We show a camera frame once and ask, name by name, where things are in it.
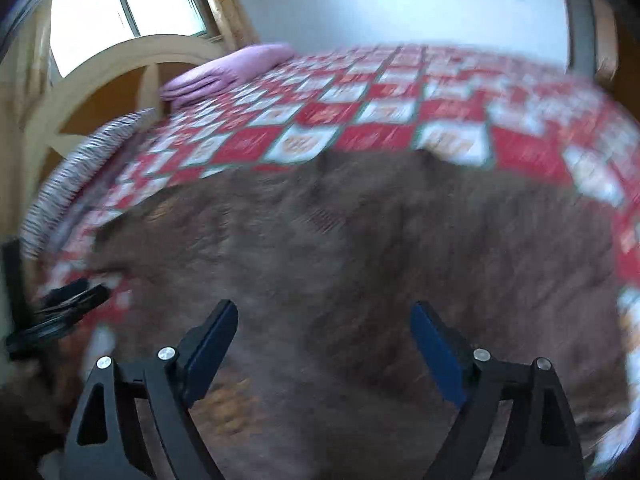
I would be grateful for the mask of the brown striped knit sweater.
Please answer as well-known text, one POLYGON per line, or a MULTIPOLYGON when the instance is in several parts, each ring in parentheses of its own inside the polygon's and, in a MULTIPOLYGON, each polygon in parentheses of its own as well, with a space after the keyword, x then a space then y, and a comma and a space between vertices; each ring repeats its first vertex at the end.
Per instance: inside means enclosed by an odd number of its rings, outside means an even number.
POLYGON ((421 477, 454 410, 409 332, 418 301, 499 359, 548 358, 585 448, 629 412, 611 216, 566 184, 326 151, 164 188, 101 226, 86 263, 130 283, 122 361, 236 304, 193 409, 230 479, 421 477))

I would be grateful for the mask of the striped pillow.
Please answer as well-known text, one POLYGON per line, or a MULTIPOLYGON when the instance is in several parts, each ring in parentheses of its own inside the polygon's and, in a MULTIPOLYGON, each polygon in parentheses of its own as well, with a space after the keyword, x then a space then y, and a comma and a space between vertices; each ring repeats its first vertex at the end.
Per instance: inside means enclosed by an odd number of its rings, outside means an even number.
POLYGON ((44 180, 21 226, 20 239, 24 258, 40 257, 80 191, 142 129, 143 123, 153 112, 152 108, 145 108, 103 125, 74 148, 64 162, 44 180))

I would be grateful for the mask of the cream wooden headboard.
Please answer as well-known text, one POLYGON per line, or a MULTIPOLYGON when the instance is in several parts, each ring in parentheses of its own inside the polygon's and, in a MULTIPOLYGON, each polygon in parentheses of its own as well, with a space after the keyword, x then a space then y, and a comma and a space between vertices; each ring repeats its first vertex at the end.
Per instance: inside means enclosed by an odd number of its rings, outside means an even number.
POLYGON ((17 231, 54 163, 99 126, 145 108, 160 116, 162 84, 226 53, 219 39, 152 35, 116 44, 72 70, 35 102, 15 140, 1 131, 1 232, 17 231))

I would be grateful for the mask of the folded pink blanket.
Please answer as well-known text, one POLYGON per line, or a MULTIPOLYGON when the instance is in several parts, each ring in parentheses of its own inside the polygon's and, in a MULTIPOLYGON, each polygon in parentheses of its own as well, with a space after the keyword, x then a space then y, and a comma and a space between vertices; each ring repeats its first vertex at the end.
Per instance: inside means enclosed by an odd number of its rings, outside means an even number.
POLYGON ((294 58, 289 44, 253 44, 196 66, 160 88, 173 110, 246 84, 294 58))

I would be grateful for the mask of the window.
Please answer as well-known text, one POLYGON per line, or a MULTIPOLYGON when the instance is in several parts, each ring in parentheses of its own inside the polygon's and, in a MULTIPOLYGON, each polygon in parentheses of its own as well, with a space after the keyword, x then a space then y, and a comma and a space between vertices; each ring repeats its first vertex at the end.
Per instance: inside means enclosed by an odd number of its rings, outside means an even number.
POLYGON ((207 0, 52 0, 51 52, 62 77, 115 44, 152 35, 216 38, 207 0))

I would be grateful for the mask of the red checkered cartoon bedspread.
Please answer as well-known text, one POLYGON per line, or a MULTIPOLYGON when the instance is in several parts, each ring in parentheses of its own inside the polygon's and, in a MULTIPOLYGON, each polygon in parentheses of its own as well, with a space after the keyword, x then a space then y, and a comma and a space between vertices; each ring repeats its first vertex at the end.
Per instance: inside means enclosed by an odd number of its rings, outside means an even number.
POLYGON ((639 125, 589 80, 526 58, 439 44, 350 48, 294 56, 171 108, 80 191, 32 259, 44 267, 42 286, 79 278, 96 229, 166 186, 233 167, 285 170, 327 148, 426 148, 597 200, 613 222, 629 399, 638 401, 639 125))

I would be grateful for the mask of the yellow curtain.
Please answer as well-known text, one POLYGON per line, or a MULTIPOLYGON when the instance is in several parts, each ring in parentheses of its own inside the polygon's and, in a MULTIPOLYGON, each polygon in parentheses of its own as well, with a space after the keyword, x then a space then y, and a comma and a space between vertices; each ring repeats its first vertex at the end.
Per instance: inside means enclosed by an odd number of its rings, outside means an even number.
POLYGON ((258 44, 259 38, 241 0, 207 0, 229 52, 258 44))

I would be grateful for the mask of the brown wooden door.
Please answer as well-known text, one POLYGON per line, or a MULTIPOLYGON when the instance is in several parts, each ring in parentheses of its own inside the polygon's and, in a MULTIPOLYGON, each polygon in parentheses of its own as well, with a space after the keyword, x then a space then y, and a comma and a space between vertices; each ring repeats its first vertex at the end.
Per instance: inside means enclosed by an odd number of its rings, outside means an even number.
POLYGON ((639 0, 565 0, 568 67, 639 116, 639 0))

